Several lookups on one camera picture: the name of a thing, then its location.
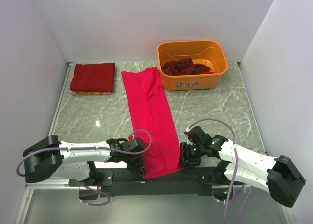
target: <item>orange plastic bin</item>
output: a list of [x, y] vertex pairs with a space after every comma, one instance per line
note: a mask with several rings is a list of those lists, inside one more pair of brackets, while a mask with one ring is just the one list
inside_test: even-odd
[[[228, 69], [221, 46], [210, 40], [164, 42], [157, 48], [157, 55], [162, 85], [168, 91], [212, 89]], [[166, 61], [184, 58], [207, 65], [216, 74], [168, 76], [162, 72]]]

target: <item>clothing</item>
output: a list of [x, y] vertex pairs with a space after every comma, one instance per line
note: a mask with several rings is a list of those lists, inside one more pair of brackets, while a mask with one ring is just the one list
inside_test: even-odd
[[204, 64], [194, 64], [191, 58], [167, 61], [162, 67], [162, 72], [168, 76], [199, 75], [210, 70]]
[[[143, 177], [155, 178], [180, 170], [179, 141], [157, 67], [139, 73], [123, 71], [122, 77], [133, 130], [145, 129], [152, 137], [150, 149], [142, 155]], [[142, 138], [146, 146], [149, 144], [146, 133], [135, 136]]]
[[115, 63], [76, 64], [72, 92], [113, 92]]

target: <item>marble table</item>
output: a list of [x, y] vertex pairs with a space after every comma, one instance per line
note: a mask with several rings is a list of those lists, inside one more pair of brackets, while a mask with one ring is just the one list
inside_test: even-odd
[[[132, 123], [121, 71], [139, 72], [157, 65], [157, 62], [117, 62], [113, 93], [81, 96], [71, 95], [69, 90], [75, 67], [75, 64], [71, 64], [52, 134], [57, 135], [61, 141], [72, 143], [93, 143], [108, 138], [127, 137], [132, 132]], [[233, 127], [237, 144], [259, 153], [265, 152], [237, 63], [229, 63], [228, 72], [212, 90], [165, 93], [179, 142], [186, 140], [186, 127], [199, 119], [212, 117]], [[229, 129], [220, 123], [202, 122], [199, 125], [211, 135], [231, 138]], [[215, 166], [217, 163], [217, 159], [205, 156], [201, 166]]]

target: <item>white wall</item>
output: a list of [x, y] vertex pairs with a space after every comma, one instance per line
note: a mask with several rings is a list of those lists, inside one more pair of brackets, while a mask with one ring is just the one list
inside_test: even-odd
[[156, 60], [164, 41], [213, 39], [241, 61], [273, 0], [34, 0], [67, 61]]
[[241, 63], [265, 148], [307, 183], [293, 213], [313, 223], [313, 0], [275, 0]]
[[48, 134], [66, 62], [32, 0], [0, 0], [0, 223], [13, 223], [25, 187], [23, 151]]

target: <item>sticker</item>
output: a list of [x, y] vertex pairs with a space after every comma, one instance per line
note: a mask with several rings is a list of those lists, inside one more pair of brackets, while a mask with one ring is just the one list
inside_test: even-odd
[[179, 82], [177, 83], [177, 87], [187, 87], [187, 86], [197, 86], [197, 83], [183, 83], [183, 82]]

